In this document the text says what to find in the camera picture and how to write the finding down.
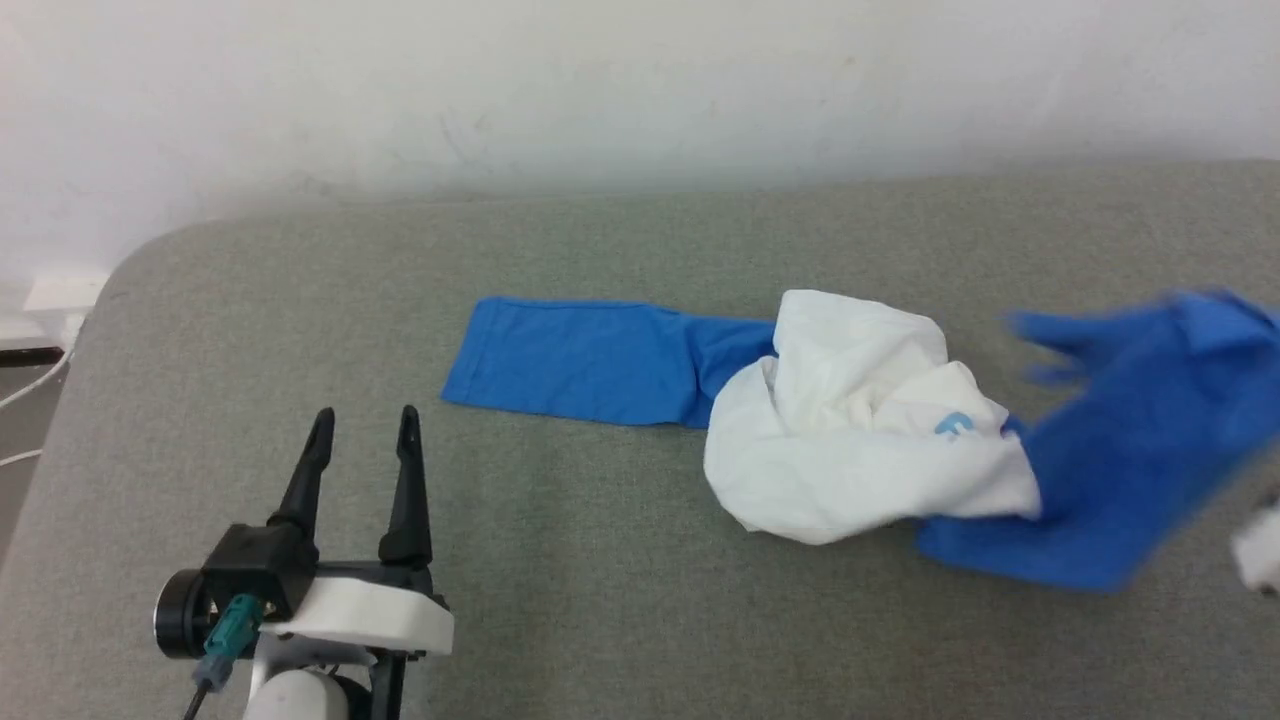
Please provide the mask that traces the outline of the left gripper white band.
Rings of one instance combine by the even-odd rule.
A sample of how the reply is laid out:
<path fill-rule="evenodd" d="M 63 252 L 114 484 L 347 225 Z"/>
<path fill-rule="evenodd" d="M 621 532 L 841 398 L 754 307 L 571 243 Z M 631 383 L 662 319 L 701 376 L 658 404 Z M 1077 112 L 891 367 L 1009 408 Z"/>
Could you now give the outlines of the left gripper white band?
<path fill-rule="evenodd" d="M 270 527 L 287 524 L 314 544 L 323 474 L 332 460 L 337 415 L 321 409 L 303 443 Z M 399 471 L 388 529 L 378 556 L 384 566 L 425 568 L 433 560 L 426 469 L 419 411 L 404 405 L 396 442 Z M 410 659 L 448 656 L 454 616 L 436 597 L 419 591 L 420 577 L 402 582 L 367 562 L 320 568 L 300 610 L 288 621 L 266 620 L 242 659 Z M 175 573 L 154 610 L 154 637 L 169 659 L 198 659 L 221 615 L 197 569 Z"/>

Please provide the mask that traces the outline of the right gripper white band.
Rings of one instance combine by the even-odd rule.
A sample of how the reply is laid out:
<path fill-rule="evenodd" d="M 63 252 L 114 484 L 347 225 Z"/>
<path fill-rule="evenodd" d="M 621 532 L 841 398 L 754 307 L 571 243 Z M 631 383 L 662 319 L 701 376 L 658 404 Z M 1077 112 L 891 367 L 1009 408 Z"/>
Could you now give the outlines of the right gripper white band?
<path fill-rule="evenodd" d="M 1231 538 L 1238 577 L 1249 591 L 1279 597 L 1279 488 L 1268 489 Z"/>

